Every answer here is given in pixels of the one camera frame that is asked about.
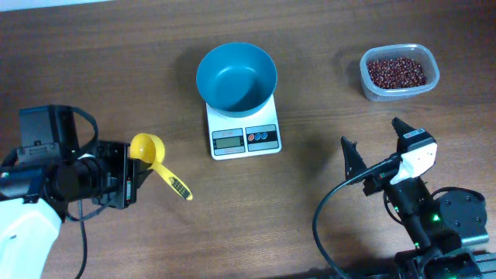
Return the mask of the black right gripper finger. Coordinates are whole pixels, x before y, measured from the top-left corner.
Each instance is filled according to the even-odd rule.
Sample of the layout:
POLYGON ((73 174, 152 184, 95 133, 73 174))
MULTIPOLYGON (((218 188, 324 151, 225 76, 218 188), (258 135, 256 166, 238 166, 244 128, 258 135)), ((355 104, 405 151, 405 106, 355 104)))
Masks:
POLYGON ((350 184, 356 184, 363 180, 362 173, 367 171, 367 165, 357 151, 357 143, 349 141, 342 136, 340 143, 344 156, 344 172, 350 184))
POLYGON ((398 117, 394 117, 391 121, 391 124, 400 140, 407 140, 410 137, 409 133, 415 131, 413 127, 411 127, 398 117))

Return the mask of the yellow plastic measuring scoop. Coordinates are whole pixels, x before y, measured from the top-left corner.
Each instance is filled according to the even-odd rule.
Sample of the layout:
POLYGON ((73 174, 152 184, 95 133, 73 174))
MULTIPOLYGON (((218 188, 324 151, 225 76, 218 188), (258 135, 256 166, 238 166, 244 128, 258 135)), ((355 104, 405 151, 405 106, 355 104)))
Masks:
POLYGON ((164 142, 156 135, 149 133, 136 134, 130 143, 130 157, 150 164, 149 170, 156 172, 176 194, 187 201, 193 199, 189 187, 167 167, 163 165, 166 155, 164 142))

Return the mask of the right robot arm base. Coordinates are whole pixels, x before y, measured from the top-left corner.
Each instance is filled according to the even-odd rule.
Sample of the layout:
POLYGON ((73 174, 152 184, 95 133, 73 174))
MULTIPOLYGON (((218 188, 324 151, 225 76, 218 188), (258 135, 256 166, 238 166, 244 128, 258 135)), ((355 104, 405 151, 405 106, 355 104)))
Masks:
POLYGON ((440 196, 441 220, 460 238, 461 246, 476 246, 487 243, 486 199, 477 191, 466 188, 445 187, 436 191, 440 196))

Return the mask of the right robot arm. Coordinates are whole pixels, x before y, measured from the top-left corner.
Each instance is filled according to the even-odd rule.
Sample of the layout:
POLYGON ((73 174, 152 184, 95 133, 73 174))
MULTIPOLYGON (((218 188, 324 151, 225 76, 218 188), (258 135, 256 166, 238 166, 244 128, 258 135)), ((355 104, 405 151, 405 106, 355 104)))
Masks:
POLYGON ((341 138, 346 178, 363 183, 366 196, 381 193, 384 202, 391 203, 388 212, 398 215, 415 248, 361 277, 493 278, 494 253, 475 250, 489 240, 484 196, 459 187, 430 192, 422 175, 436 161, 435 138, 399 118, 391 124, 398 136, 396 151, 372 167, 363 162, 355 143, 341 138))

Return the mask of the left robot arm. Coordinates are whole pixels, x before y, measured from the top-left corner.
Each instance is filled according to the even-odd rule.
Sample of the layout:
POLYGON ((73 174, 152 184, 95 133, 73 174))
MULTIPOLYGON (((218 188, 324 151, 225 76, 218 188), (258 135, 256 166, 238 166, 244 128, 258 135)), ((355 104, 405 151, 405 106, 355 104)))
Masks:
POLYGON ((1 163, 1 276, 39 278, 63 223, 128 208, 151 170, 129 143, 100 140, 81 108, 25 108, 19 118, 22 144, 1 163))

